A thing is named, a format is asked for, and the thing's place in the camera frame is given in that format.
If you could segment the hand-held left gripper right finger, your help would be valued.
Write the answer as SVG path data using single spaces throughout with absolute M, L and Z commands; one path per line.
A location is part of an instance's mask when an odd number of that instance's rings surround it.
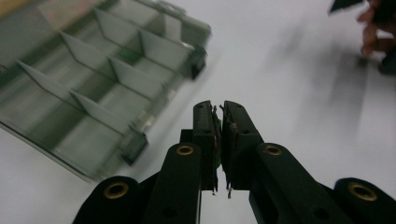
M 221 109 L 227 187 L 249 192 L 259 224 L 353 224 L 285 147 L 263 141 L 242 105 L 226 101 Z

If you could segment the small green stick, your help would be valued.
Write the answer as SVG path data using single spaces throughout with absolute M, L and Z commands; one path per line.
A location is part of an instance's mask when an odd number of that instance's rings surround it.
M 135 64 L 141 59 L 141 55 L 129 49 L 122 49 L 118 53 L 118 58 L 125 63 Z

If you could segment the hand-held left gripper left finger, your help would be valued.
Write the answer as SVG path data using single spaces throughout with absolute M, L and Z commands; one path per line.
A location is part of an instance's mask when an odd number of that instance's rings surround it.
M 142 224 L 200 224 L 202 192 L 218 190 L 219 154 L 217 109 L 203 101 L 193 107 L 192 128 L 166 153 Z

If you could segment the green clear compartment box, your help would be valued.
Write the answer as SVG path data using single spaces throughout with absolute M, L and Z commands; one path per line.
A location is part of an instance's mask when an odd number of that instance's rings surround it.
M 163 0 L 0 0 L 0 129 L 76 175 L 110 176 L 205 67 L 210 35 Z

